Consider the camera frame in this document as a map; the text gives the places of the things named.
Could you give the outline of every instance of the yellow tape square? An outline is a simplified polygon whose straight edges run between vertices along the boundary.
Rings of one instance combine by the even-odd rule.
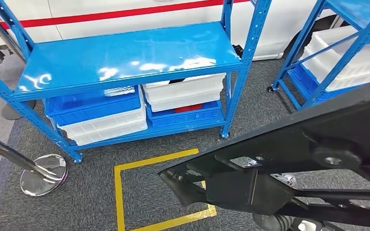
[[[199,151],[198,149],[191,149],[186,150],[183,152],[172,153],[168,155],[163,155],[155,158],[150,158],[146,160],[140,160],[136,162],[131,162],[123,165],[114,166],[114,184],[116,187],[116,208],[117,208],[117,228],[118,231],[125,231],[125,224],[124,224],[124,205],[123,205],[123,198],[122,198],[122,184],[121,184],[121,171],[146,166],[150,164],[156,164],[159,162],[164,162],[180,157],[185,157],[189,155],[197,154]],[[141,227],[132,231],[160,231],[169,229],[172,227],[180,226],[183,224],[187,224],[196,220],[201,220],[208,217],[216,216],[216,209],[213,205],[208,205],[208,209],[193,213],[190,215],[182,216],[179,218],[174,218],[171,220],[163,221],[160,223],[156,223],[153,225],[148,225],[145,227]]]

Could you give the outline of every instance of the black metal frame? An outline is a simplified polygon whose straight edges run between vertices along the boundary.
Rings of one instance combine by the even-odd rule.
[[[241,167],[231,160],[258,162]],[[370,190],[298,190],[270,174],[350,169],[370,181],[370,84],[189,157],[159,173],[183,205],[370,227]],[[195,184],[206,181],[206,190]],[[296,197],[321,198],[327,205]]]

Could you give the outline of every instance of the plastic crate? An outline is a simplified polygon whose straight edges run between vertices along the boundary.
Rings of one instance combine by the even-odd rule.
[[[169,81],[143,85],[147,102],[153,112],[165,111],[220,99],[225,74],[186,78],[182,82]]]
[[[141,107],[139,86],[52,97],[44,100],[45,114],[66,126]]]
[[[303,56],[307,57],[314,52],[307,46],[304,49]],[[305,62],[303,62],[305,68],[307,68],[317,79],[317,82],[321,83],[320,79],[324,80],[328,73],[331,71],[328,69],[319,59],[318,56],[313,57]],[[360,75],[342,76],[341,73],[330,83],[326,88],[327,91],[339,90],[349,87],[354,87],[360,84],[365,84],[370,82],[370,72],[364,72]]]
[[[139,88],[139,97],[140,101],[144,102],[141,88]],[[76,137],[81,137],[94,132],[115,127],[123,127],[132,123],[136,123],[138,121],[143,121],[145,120],[144,111],[145,107],[142,105],[140,108],[135,110],[121,112],[114,115],[108,115],[97,119],[86,120],[83,122],[78,122],[65,126],[58,125],[57,127],[61,130],[64,130],[67,133],[67,137],[74,139]]]
[[[78,146],[135,133],[148,128],[146,121],[146,106],[140,91],[141,107],[128,112],[118,113],[99,119],[81,122],[68,129],[73,129],[73,139]]]
[[[222,89],[216,89],[212,92],[206,92],[204,94],[187,95],[187,96],[184,96],[183,98],[176,98],[173,100],[170,98],[167,98],[166,100],[161,101],[161,102],[154,102],[154,103],[148,102],[148,103],[150,104],[152,112],[160,112],[160,111],[170,110],[170,109],[174,109],[178,107],[185,107],[185,106],[220,100],[221,90]]]
[[[301,57],[301,59],[317,51],[320,51],[321,49],[324,49],[332,45],[333,43],[344,39],[347,36],[356,33],[356,31],[357,30],[355,30],[351,26],[344,26],[314,32],[310,43],[306,46],[307,51],[311,50],[312,52],[305,53]],[[329,73],[334,68],[334,66],[338,63],[338,61],[345,54],[345,52],[348,50],[355,39],[356,38],[353,38],[346,42],[338,44],[330,50],[327,50],[316,56],[316,58],[323,64],[326,69],[326,71],[323,72],[315,72],[314,70],[311,70],[319,82],[322,82],[325,79],[327,73]],[[312,59],[306,61],[304,65],[307,66],[307,62],[311,62],[311,60]],[[345,66],[345,68],[340,72],[336,79],[342,80],[345,78],[351,78],[353,76],[359,76],[367,73],[370,73],[370,44],[365,45],[351,59],[351,61]]]
[[[154,128],[183,124],[196,120],[212,119],[218,117],[220,113],[222,113],[222,104],[220,100],[204,103],[202,108],[198,110],[180,113],[175,113],[174,109],[152,112],[149,105],[147,105],[148,119],[151,121],[152,127]]]
[[[314,75],[307,68],[305,68],[303,66],[303,64],[299,64],[299,65],[295,66],[292,71],[294,73],[294,76],[297,77],[298,81],[300,81],[302,83],[302,85],[304,86],[305,91],[308,95],[311,95],[317,89],[317,87],[320,85],[317,82]],[[320,103],[322,101],[332,99],[332,98],[337,97],[338,95],[340,95],[344,92],[350,91],[350,90],[352,90],[354,88],[357,88],[359,86],[360,85],[355,86],[355,87],[350,87],[350,88],[344,88],[344,89],[341,89],[341,90],[333,90],[333,91],[326,91],[325,90],[316,99],[316,101],[318,103]]]

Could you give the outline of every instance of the stanchion post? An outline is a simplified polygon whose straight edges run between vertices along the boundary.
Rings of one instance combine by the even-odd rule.
[[[32,161],[0,141],[0,155],[24,169],[20,186],[24,193],[31,196],[50,193],[59,187],[67,176],[66,161],[56,154],[44,155]]]
[[[22,54],[21,49],[19,48],[18,44],[15,40],[8,34],[8,32],[1,26],[0,24],[0,38],[3,42],[11,49],[19,58],[22,60],[24,64],[26,64],[25,57]]]

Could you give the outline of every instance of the white vehicle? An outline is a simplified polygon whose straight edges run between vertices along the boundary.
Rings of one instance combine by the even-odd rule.
[[[45,42],[219,21],[223,0],[6,0],[5,2],[22,22],[31,38],[35,42]],[[290,41],[303,27],[315,2],[316,0],[273,0],[254,60],[281,58]],[[253,9],[249,0],[235,0],[231,19],[232,44],[244,46]],[[320,15],[318,22],[321,29],[329,28],[334,18],[327,17],[330,15],[334,15],[331,10],[324,10]]]

